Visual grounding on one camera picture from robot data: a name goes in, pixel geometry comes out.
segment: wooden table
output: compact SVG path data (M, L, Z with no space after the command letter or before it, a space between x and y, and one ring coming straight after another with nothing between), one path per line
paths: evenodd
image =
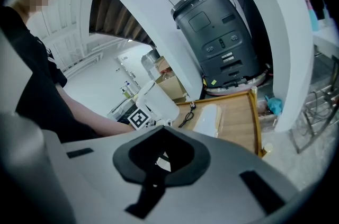
M221 107L218 138L239 144L262 157L261 130L256 108L256 94L252 91L240 92L206 100L195 101L194 117L183 128L193 130L201 110L208 104ZM180 114L173 126L178 127L190 111L190 103L178 103Z

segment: white pitcher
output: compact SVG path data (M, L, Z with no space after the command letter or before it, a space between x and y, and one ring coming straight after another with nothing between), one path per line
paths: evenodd
M155 121L173 122L179 116L179 107L154 81L149 81L139 91L136 105Z

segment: blue cloth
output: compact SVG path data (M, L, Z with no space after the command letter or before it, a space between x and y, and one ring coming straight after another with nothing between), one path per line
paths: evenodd
M267 106L273 112L274 115L279 115L282 112L282 101L278 98L268 98L265 96L267 100Z

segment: large black machine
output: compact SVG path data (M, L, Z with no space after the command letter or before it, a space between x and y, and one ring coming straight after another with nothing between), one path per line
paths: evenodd
M254 37L257 35L254 23L249 23L247 28L230 0L181 0L171 14L201 66L207 93L231 94L265 80L256 48L262 38ZM253 12L245 14L246 20L250 16L253 18ZM260 14L258 18L265 33Z
M0 114L0 127L3 211L12 221L278 223L298 196L245 148L183 128L61 144L16 114Z

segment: cable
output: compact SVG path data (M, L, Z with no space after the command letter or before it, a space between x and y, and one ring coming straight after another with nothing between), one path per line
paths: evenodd
M191 110L189 111L189 113L186 114L185 119L184 119L184 121L179 125L179 128L182 128L182 127L186 124L186 122L188 122L189 120L193 119L194 113L193 113L192 111L193 111L195 108L197 108L197 106L195 105L194 102L192 102L192 103L190 104L190 106L191 106Z

